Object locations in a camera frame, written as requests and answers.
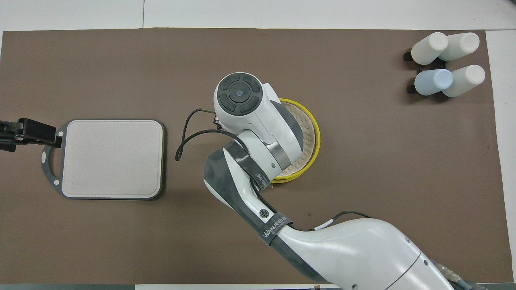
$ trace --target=robotic arm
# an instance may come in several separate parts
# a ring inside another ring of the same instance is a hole
[[[231,141],[207,157],[204,182],[305,276],[352,289],[453,289],[421,250],[393,225],[372,218],[299,230],[259,194],[301,156],[301,128],[269,84],[233,73],[217,85],[220,125]]]

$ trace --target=brown table mat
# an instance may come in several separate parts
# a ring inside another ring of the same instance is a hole
[[[448,67],[480,65],[486,80],[443,103],[405,91],[416,72],[402,55],[430,33],[5,32],[2,120],[60,127],[72,119],[158,119],[168,129],[168,157],[158,200],[69,200],[44,177],[41,146],[0,152],[0,284],[311,283],[205,188],[204,159],[224,136],[200,136],[173,160],[189,112],[213,108],[215,86],[235,71],[271,83],[319,123],[314,165],[264,193],[297,227],[362,211],[465,279],[512,281],[485,33],[476,31],[475,53]],[[189,131],[213,128],[212,120],[196,115]]]

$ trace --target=black stand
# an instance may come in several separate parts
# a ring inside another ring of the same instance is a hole
[[[414,61],[414,59],[412,58],[412,54],[410,52],[405,52],[403,54],[403,60],[415,63],[417,65],[417,73],[427,70],[446,69],[446,61],[440,59],[439,57],[434,59],[431,63],[427,65],[420,65],[419,63]]]
[[[16,145],[42,144],[61,148],[61,137],[56,128],[31,119],[21,118],[18,122],[0,121],[0,150],[14,152]]]

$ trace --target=white bottle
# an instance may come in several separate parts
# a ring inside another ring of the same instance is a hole
[[[480,39],[472,32],[448,35],[448,47],[441,52],[442,60],[454,60],[477,50]]]
[[[480,85],[486,78],[486,72],[481,66],[471,65],[451,73],[453,83],[443,93],[449,97],[456,97]]]
[[[452,73],[449,70],[422,71],[416,76],[414,86],[422,95],[431,95],[450,87],[453,82]]]
[[[441,32],[434,32],[416,43],[410,54],[420,65],[427,65],[436,59],[448,46],[448,38]]]

